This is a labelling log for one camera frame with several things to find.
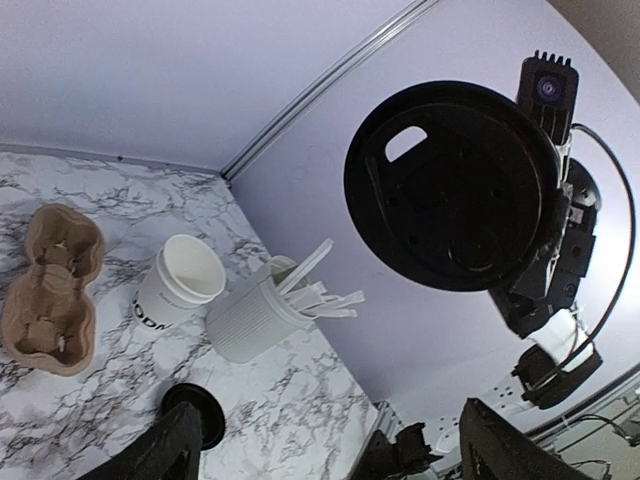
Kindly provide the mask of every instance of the black cup lid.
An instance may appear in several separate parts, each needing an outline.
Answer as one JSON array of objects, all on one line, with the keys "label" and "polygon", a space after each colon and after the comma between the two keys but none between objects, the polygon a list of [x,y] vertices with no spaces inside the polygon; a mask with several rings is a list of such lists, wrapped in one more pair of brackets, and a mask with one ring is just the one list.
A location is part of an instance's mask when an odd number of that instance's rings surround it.
[{"label": "black cup lid", "polygon": [[[387,153],[405,130],[422,140]],[[382,102],[345,163],[349,214],[369,249],[433,288],[478,291],[517,278],[553,221],[558,152],[502,95],[463,82],[416,85]]]},{"label": "black cup lid", "polygon": [[174,385],[162,397],[160,411],[166,415],[180,402],[189,402],[193,405],[202,419],[202,448],[209,450],[218,445],[224,437],[225,419],[224,412],[218,401],[204,388],[193,383],[179,383]]}]

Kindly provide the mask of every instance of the paper cup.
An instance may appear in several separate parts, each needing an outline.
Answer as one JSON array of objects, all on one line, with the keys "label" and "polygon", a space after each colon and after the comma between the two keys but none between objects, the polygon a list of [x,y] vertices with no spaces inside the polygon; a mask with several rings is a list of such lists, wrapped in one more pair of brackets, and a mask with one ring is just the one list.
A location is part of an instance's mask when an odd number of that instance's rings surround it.
[{"label": "paper cup", "polygon": [[223,290],[222,262],[202,240],[174,235],[166,241],[133,296],[133,314],[145,331],[162,333]]}]

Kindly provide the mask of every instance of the white paper cup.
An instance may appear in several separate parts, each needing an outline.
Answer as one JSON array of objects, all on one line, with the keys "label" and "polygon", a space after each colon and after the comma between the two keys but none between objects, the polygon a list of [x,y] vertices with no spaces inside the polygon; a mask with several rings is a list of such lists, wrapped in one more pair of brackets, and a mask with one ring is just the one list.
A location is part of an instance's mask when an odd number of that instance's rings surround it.
[{"label": "white paper cup", "polygon": [[[285,272],[296,266],[290,258],[274,257],[214,304],[206,320],[207,335],[219,355],[236,363],[248,362],[313,323],[316,317],[296,312],[276,289]],[[297,287],[307,283],[305,278]]]},{"label": "white paper cup", "polygon": [[133,296],[134,317],[145,331],[162,333],[217,297],[225,282],[224,266],[206,243],[174,235]]}]

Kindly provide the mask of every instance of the marble countertop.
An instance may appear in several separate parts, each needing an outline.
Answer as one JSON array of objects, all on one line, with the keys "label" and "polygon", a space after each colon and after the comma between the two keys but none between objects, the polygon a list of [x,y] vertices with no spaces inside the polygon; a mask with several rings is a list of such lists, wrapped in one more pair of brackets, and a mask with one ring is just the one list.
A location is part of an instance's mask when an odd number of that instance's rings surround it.
[{"label": "marble countertop", "polygon": [[228,289],[268,258],[224,181],[0,153],[3,300],[27,266],[23,241],[31,215],[54,202],[92,218],[107,242],[102,272],[88,289],[97,309],[96,351],[84,372],[63,378],[23,367],[0,350],[0,478],[68,480],[86,473],[146,430],[162,394],[180,381],[207,388],[227,417],[222,443],[203,452],[202,479],[346,477],[376,412],[315,327],[243,365],[211,348],[206,308],[156,338],[135,328],[133,289],[171,235],[209,243],[223,260]]}]

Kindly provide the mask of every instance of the black cable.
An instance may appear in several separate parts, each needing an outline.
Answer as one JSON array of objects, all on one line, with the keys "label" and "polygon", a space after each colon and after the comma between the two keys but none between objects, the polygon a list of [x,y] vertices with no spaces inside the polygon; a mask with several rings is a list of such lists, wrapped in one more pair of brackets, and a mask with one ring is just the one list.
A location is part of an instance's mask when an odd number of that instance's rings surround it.
[{"label": "black cable", "polygon": [[606,423],[607,425],[610,425],[611,427],[613,427],[615,432],[625,440],[629,437],[629,435],[627,435],[627,432],[625,432],[624,429],[620,425],[618,425],[616,422],[614,422],[609,418],[603,417],[602,415],[597,415],[595,413],[585,413],[584,415],[580,415],[575,420],[572,420],[569,423],[569,425],[575,425],[576,423],[580,423],[588,420],[595,420],[595,421],[603,422],[603,423]]},{"label": "black cable", "polygon": [[573,329],[573,343],[571,344],[571,350],[569,350],[569,354],[572,354],[573,351],[576,349],[576,346],[578,345],[578,335],[580,334],[580,323],[578,322],[577,315],[578,315],[577,312],[575,314],[573,314],[572,312],[572,315],[571,315],[576,325],[575,325],[575,328]]},{"label": "black cable", "polygon": [[576,348],[570,355],[567,356],[567,358],[565,358],[562,362],[560,362],[559,365],[557,365],[555,368],[553,368],[551,371],[549,371],[546,375],[544,375],[540,380],[538,380],[530,389],[530,391],[536,391],[538,390],[540,387],[544,386],[549,380],[553,379],[558,373],[560,373],[560,371],[562,371],[562,369],[564,367],[566,367],[569,363],[571,363],[571,361],[576,358],[580,353],[582,353],[582,351],[587,348],[587,346],[589,346],[591,343],[593,343],[593,341],[595,340],[595,338],[598,336],[598,334],[600,333],[600,331],[602,330],[602,328],[604,327],[605,323],[607,322],[607,320],[609,319],[609,317],[611,316],[611,312],[613,311],[614,307],[616,306],[616,304],[618,303],[618,300],[620,298],[620,295],[622,294],[622,289],[627,281],[627,277],[629,276],[629,270],[631,269],[631,263],[633,262],[633,254],[635,251],[635,246],[636,246],[636,204],[635,201],[633,199],[633,191],[631,189],[631,184],[629,183],[629,179],[627,178],[627,175],[624,173],[624,169],[622,168],[622,165],[620,163],[620,161],[618,160],[618,157],[616,157],[615,153],[613,153],[613,150],[611,150],[611,147],[609,147],[609,145],[607,145],[607,143],[593,130],[591,130],[589,127],[586,127],[580,123],[574,123],[573,125],[571,125],[571,130],[578,130],[580,132],[586,133],[587,135],[589,135],[593,140],[595,140],[595,142],[600,145],[600,147],[605,151],[605,153],[609,156],[611,162],[613,163],[613,166],[616,168],[616,171],[618,172],[618,175],[620,176],[620,179],[622,180],[622,183],[624,185],[624,189],[626,191],[627,194],[627,200],[629,202],[629,222],[630,222],[630,236],[629,236],[629,250],[627,253],[627,262],[624,266],[624,271],[622,272],[622,277],[620,278],[620,282],[618,283],[618,287],[616,288],[615,293],[613,294],[613,297],[611,298],[611,301],[609,302],[609,306],[607,307],[607,309],[605,310],[604,314],[602,315],[602,318],[600,319],[600,321],[596,324],[595,328],[593,329],[593,332],[591,332],[586,340],[584,342],[582,342],[582,344]]},{"label": "black cable", "polygon": [[571,467],[581,467],[583,465],[589,465],[589,464],[602,465],[604,467],[604,472],[602,474],[602,479],[603,480],[611,479],[611,462],[608,462],[606,460],[599,460],[599,459],[583,460],[582,462],[570,463],[569,466],[571,466]]},{"label": "black cable", "polygon": [[[631,405],[627,408],[625,408],[622,412],[620,412],[619,414],[617,414],[615,417],[610,418],[609,420],[611,420],[612,422],[617,420],[620,417],[625,416],[627,413],[629,413],[631,410],[636,409],[637,406],[636,405]],[[578,438],[577,440],[574,440],[573,442],[571,442],[569,445],[565,445],[564,447],[562,447],[561,449],[559,449],[556,453],[562,453],[562,452],[566,452],[567,450],[575,447],[576,445],[578,445],[581,442],[584,442],[587,438],[589,438],[592,435],[595,435],[596,433],[598,433],[600,430],[602,430],[603,428],[605,428],[607,426],[606,423],[604,423],[603,425],[601,425],[598,428],[594,428],[593,430],[591,430],[589,433],[583,435],[582,437]]]}]

